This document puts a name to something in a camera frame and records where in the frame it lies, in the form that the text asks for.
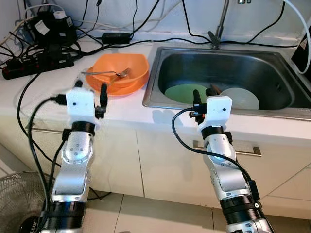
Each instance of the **fan grille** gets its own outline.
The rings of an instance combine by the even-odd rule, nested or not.
[[[37,172],[19,172],[0,179],[0,233],[18,232],[21,224],[39,216],[44,192]]]

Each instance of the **drawer handle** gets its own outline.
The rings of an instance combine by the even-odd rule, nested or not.
[[[199,141],[197,141],[197,140],[193,140],[192,147],[194,149],[197,149],[197,150],[206,150],[204,147],[199,146]],[[248,155],[248,156],[255,156],[255,157],[261,157],[262,156],[259,147],[253,147],[253,151],[254,152],[245,152],[245,151],[236,150],[235,153],[236,153],[236,155]]]
[[[33,132],[41,132],[41,133],[52,133],[52,134],[63,134],[63,131],[61,130],[48,130],[48,129],[41,129],[41,128],[32,128]]]

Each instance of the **sink basin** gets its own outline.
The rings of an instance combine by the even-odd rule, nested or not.
[[[232,110],[238,114],[297,118],[297,111],[304,114],[311,108],[311,93],[277,52],[159,47],[143,104],[189,107],[176,101],[178,98],[165,96],[168,88],[180,84],[206,88],[213,84],[222,91],[231,87],[251,91],[259,100],[259,110]]]

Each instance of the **faucet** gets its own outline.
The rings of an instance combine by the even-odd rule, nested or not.
[[[217,26],[217,30],[215,35],[209,31],[208,35],[210,37],[210,40],[212,42],[211,48],[214,50],[218,50],[220,47],[220,40],[222,38],[223,30],[224,30],[224,22],[225,22],[225,16],[227,15],[228,11],[228,6],[229,6],[230,0],[225,0],[224,7],[223,7],[223,12],[220,17],[220,22],[219,25]],[[252,0],[238,0],[238,4],[245,4],[245,3],[250,4]]]

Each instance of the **kitchen counter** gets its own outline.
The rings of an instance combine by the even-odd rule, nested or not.
[[[96,48],[94,42],[83,41],[82,50]],[[32,110],[44,98],[53,94],[64,93],[73,87],[80,71],[88,68],[103,54],[109,53],[140,53],[148,59],[150,69],[159,46],[176,46],[189,48],[209,48],[208,45],[194,46],[188,43],[144,43],[123,49],[108,49],[92,56],[84,57],[75,62],[73,67],[42,73],[27,90],[21,108],[21,116],[29,118]],[[259,46],[223,45],[222,49],[230,50],[265,50],[278,51],[290,64],[293,49],[272,49]],[[17,102],[26,83],[33,76],[5,80],[0,78],[0,115],[16,117]],[[310,83],[302,76],[302,82],[311,91]],[[170,130],[171,119],[178,110],[148,108],[142,105],[146,86],[136,93],[125,97],[109,97],[107,112],[101,124],[116,124],[119,127],[154,128]],[[63,121],[68,119],[66,107],[54,103],[46,104],[38,113],[38,118],[44,121]],[[196,134],[196,124],[188,114],[180,117],[177,124],[181,131]],[[273,117],[246,116],[231,114],[227,130],[232,131],[234,138],[247,138],[275,142],[280,144],[307,145],[311,140],[311,122],[308,120],[293,120]]]

